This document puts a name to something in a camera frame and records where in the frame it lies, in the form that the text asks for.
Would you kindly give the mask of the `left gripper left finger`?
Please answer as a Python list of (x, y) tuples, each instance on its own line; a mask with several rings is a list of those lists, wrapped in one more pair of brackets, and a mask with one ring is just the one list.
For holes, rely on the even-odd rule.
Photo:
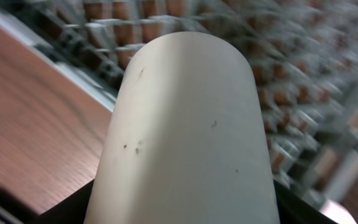
[(94, 181), (39, 215), (32, 224), (84, 224)]

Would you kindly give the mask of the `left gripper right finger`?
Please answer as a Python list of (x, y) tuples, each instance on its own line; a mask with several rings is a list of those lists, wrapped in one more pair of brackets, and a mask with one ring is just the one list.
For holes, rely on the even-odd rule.
[(276, 180), (273, 181), (281, 224), (337, 224), (290, 192)]

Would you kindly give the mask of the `small white cup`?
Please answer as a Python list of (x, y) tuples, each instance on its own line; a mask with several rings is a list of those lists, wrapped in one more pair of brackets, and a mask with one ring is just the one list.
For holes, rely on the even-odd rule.
[(200, 32), (143, 46), (124, 74), (86, 223), (278, 223), (254, 76)]

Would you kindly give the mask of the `pink white bowl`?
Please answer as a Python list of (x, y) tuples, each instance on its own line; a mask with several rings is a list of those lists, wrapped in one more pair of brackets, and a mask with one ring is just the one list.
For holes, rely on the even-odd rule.
[(338, 224), (357, 224), (349, 211), (335, 201), (326, 200), (319, 211)]

